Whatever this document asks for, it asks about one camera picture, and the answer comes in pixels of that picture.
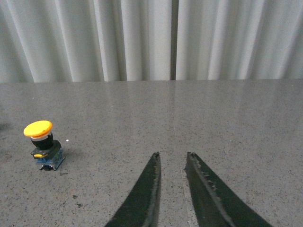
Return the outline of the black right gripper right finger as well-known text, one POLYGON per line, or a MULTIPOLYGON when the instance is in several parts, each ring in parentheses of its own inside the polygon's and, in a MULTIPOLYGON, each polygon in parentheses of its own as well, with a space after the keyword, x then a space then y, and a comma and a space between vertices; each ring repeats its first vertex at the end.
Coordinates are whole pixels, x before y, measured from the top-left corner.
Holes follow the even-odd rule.
POLYGON ((194 152, 187 153, 192 203, 200 227, 270 227, 194 152))

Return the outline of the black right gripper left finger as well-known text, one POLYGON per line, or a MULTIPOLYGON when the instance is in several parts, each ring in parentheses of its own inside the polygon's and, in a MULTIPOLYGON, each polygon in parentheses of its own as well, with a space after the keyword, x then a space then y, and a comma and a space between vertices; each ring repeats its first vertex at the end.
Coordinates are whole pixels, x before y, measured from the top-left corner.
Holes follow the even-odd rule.
POLYGON ((127 198, 107 227, 156 227, 161 192, 160 154, 153 153, 127 198))

